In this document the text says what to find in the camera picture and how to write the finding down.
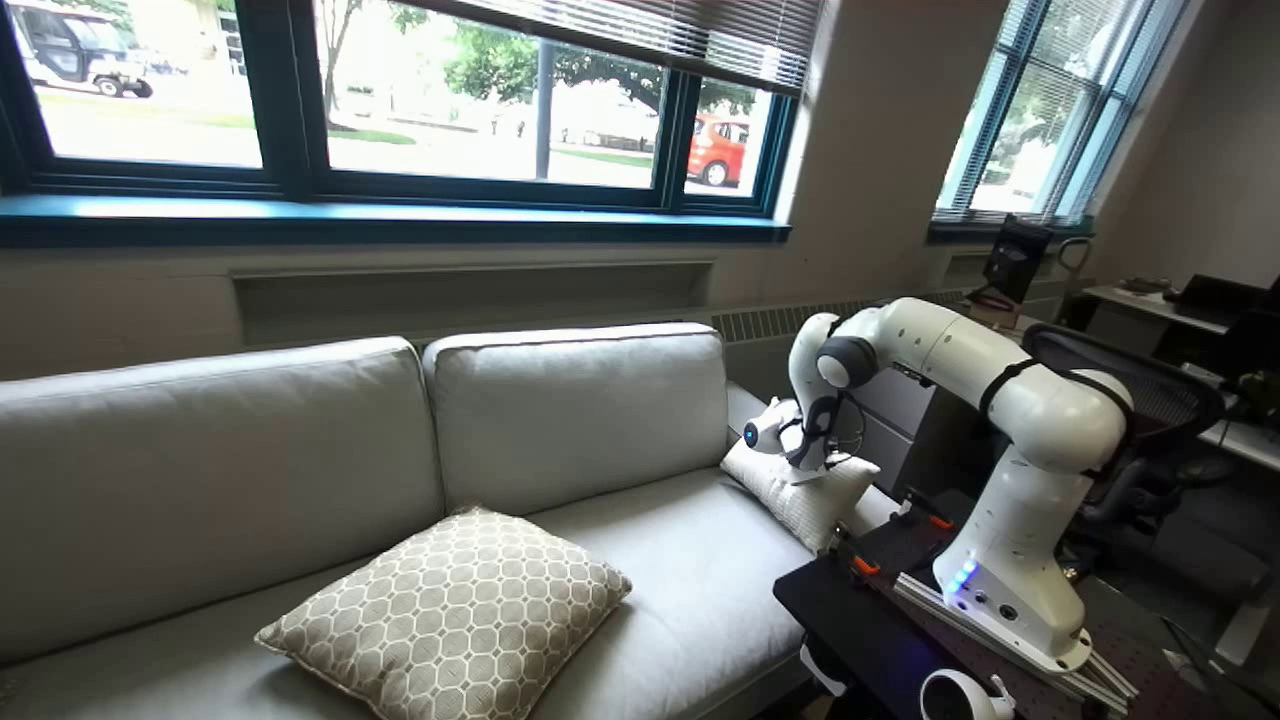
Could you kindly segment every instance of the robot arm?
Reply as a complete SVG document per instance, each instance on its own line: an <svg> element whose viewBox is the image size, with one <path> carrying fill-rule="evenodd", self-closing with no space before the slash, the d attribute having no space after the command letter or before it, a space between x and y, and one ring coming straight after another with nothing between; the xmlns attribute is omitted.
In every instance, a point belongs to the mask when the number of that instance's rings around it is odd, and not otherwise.
<svg viewBox="0 0 1280 720"><path fill-rule="evenodd" d="M865 309L852 322L810 316L787 357L805 420L805 454L830 427L830 396L871 382L882 366L939 385L979 409L1024 460L1096 474L1125 437L1125 385L1098 373L1058 378L1007 337L925 301Z"/></svg>
<svg viewBox="0 0 1280 720"><path fill-rule="evenodd" d="M1055 564L1055 543L1126 425L1126 391L1105 373L1058 378L1000 334L925 301L810 316L787 357L795 427L781 434L795 467L828 454L835 403L882 366L979 409L1007 454L960 535L932 561L939 611L1043 671L1089 657L1085 605Z"/></svg>

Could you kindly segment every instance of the computer monitor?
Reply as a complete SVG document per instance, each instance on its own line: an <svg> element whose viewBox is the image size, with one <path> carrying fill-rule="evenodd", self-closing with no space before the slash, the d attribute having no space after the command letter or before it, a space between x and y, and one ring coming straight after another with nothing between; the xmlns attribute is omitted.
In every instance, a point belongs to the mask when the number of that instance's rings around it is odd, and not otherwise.
<svg viewBox="0 0 1280 720"><path fill-rule="evenodd" d="M1179 316L1231 327L1235 322L1257 312L1265 301L1267 301L1265 288L1218 282L1218 275L1190 275L1189 288L1173 297L1173 309Z"/></svg>
<svg viewBox="0 0 1280 720"><path fill-rule="evenodd" d="M1280 309L1257 309L1240 316L1218 343L1216 373L1226 382L1259 369L1280 373Z"/></svg>
<svg viewBox="0 0 1280 720"><path fill-rule="evenodd" d="M994 249L987 255L987 288L994 288L1007 301L1027 301L1027 288L1041 272L1043 249L1055 239L1055 232L1024 226L1015 218L1004 218Z"/></svg>

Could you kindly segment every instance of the window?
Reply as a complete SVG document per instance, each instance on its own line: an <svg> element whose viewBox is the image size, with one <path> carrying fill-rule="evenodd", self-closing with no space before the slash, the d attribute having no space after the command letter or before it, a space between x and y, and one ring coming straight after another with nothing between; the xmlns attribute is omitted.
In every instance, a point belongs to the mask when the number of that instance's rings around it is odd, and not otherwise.
<svg viewBox="0 0 1280 720"><path fill-rule="evenodd" d="M1012 0L934 219L1081 226L1183 0Z"/></svg>
<svg viewBox="0 0 1280 720"><path fill-rule="evenodd" d="M247 80L220 55L215 18L8 0L50 155L260 168Z"/></svg>
<svg viewBox="0 0 1280 720"><path fill-rule="evenodd" d="M651 187L665 68L395 3L358 3L327 66L327 3L316 41L334 174Z"/></svg>
<svg viewBox="0 0 1280 720"><path fill-rule="evenodd" d="M0 0L16 187L769 218L825 0Z"/></svg>

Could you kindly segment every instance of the beige pillow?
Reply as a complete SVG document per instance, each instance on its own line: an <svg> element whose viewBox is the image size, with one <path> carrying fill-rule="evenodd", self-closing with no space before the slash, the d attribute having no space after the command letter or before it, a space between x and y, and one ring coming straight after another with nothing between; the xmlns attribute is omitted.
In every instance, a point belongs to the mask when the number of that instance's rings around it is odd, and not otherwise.
<svg viewBox="0 0 1280 720"><path fill-rule="evenodd" d="M327 583L256 641L376 716L529 716L629 590L583 547L471 507Z"/></svg>

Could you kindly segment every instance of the white couch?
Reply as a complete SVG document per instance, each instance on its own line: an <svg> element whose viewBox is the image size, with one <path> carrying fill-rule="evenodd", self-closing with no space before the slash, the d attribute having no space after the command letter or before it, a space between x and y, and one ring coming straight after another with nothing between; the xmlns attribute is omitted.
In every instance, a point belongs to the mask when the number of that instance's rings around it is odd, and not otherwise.
<svg viewBox="0 0 1280 720"><path fill-rule="evenodd" d="M0 716L368 716L253 631L446 507L633 579L536 716L753 716L795 686L809 554L716 464L702 326L451 337L0 385Z"/></svg>

